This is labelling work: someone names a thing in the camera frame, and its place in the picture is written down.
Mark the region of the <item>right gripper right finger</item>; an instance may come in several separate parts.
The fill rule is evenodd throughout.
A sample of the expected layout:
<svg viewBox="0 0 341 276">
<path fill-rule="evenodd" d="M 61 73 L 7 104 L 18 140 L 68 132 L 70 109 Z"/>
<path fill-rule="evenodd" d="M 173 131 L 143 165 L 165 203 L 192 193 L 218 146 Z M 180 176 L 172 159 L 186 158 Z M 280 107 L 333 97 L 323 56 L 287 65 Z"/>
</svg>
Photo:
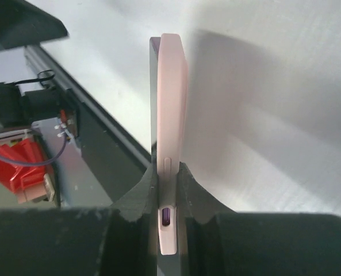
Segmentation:
<svg viewBox="0 0 341 276">
<path fill-rule="evenodd" d="M 181 163 L 177 176 L 182 275 L 341 275 L 341 217 L 235 212 Z"/>
</svg>

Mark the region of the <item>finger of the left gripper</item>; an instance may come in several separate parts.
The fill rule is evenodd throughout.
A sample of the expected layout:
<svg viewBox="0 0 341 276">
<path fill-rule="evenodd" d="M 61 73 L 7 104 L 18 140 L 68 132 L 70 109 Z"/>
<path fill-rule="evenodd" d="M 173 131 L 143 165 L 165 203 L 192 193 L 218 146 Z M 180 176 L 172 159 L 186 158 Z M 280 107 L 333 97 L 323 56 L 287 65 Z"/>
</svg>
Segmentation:
<svg viewBox="0 0 341 276">
<path fill-rule="evenodd" d="M 62 39 L 61 20 L 27 1 L 0 1 L 0 52 Z"/>
</svg>

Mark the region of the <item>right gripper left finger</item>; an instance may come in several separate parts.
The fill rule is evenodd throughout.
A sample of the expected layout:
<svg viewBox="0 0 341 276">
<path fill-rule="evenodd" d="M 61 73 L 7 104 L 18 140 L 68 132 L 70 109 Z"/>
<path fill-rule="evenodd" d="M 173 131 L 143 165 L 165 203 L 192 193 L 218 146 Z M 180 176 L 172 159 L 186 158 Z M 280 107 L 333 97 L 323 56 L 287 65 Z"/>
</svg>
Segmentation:
<svg viewBox="0 0 341 276">
<path fill-rule="evenodd" d="M 157 196 L 149 166 L 107 208 L 0 209 L 0 275 L 156 275 Z"/>
</svg>

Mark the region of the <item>purple smartphone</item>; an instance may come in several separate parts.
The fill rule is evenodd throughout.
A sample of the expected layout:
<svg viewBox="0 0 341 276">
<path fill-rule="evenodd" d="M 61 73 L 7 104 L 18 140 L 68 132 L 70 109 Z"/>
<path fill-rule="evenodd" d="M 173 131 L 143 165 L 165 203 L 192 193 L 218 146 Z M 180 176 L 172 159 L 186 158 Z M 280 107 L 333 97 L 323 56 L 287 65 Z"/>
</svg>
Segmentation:
<svg viewBox="0 0 341 276">
<path fill-rule="evenodd" d="M 155 164 L 155 170 L 157 157 L 157 86 L 160 41 L 161 37 L 150 38 L 151 162 Z"/>
</svg>

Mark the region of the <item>pink phone case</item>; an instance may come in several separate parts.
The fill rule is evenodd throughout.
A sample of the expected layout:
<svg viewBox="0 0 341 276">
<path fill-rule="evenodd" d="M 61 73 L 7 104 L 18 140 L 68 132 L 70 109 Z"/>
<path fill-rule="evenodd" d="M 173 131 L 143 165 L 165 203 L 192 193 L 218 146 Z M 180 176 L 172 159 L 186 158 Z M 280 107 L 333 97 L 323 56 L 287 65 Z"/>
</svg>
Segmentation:
<svg viewBox="0 0 341 276">
<path fill-rule="evenodd" d="M 160 253 L 177 252 L 177 175 L 185 128 L 188 65 L 177 34 L 163 34 L 158 53 L 156 173 Z"/>
</svg>

